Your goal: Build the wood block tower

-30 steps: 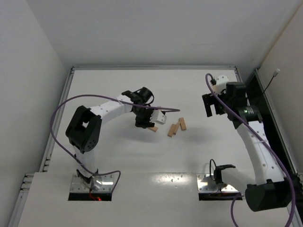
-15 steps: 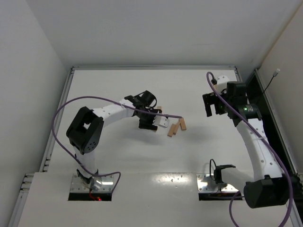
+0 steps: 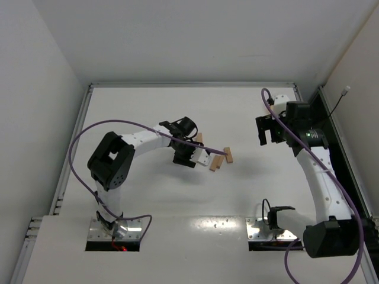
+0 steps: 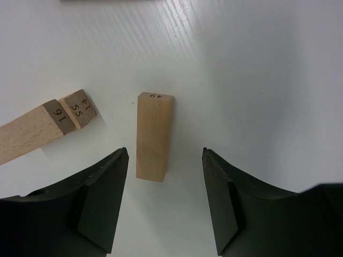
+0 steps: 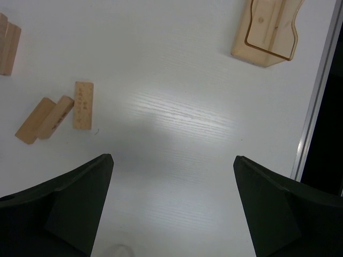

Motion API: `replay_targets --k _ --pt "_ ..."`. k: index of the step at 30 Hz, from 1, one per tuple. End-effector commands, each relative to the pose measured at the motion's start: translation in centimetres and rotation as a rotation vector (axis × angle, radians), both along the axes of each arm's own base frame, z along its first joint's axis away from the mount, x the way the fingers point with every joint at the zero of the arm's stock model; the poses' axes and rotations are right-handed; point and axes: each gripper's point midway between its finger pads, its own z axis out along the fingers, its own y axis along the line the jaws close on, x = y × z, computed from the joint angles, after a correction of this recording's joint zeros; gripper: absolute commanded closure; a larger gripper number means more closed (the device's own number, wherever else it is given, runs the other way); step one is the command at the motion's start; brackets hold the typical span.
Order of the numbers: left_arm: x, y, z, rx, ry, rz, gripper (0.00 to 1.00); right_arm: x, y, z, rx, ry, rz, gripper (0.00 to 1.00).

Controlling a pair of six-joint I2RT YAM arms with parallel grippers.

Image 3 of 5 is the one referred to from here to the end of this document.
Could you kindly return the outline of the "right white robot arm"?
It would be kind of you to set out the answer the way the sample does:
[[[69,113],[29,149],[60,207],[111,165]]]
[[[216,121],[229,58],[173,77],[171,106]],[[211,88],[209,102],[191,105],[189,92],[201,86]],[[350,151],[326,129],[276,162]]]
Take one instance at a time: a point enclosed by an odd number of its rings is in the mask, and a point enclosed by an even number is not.
[[[312,258],[354,255],[359,248],[358,223],[334,182],[327,138],[311,127],[310,105],[286,96],[269,99],[268,104],[277,117],[256,118],[260,144],[267,144],[266,131],[273,143],[287,143],[303,169],[316,209],[312,220],[291,206],[274,206],[268,212],[269,228],[291,231]]]

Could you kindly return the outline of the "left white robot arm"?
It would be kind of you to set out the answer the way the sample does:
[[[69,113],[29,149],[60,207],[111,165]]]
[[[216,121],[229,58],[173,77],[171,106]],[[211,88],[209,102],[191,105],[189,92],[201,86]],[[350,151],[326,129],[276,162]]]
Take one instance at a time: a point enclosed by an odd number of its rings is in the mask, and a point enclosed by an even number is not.
[[[195,162],[191,158],[196,148],[182,142],[192,142],[191,133],[197,131],[195,122],[183,117],[174,122],[160,122],[151,130],[134,134],[106,133],[87,164],[97,186],[95,195],[105,204],[98,205],[97,219],[106,230],[112,231],[116,219],[123,217],[120,186],[126,181],[133,159],[159,148],[170,147],[174,150],[173,163],[194,168]]]

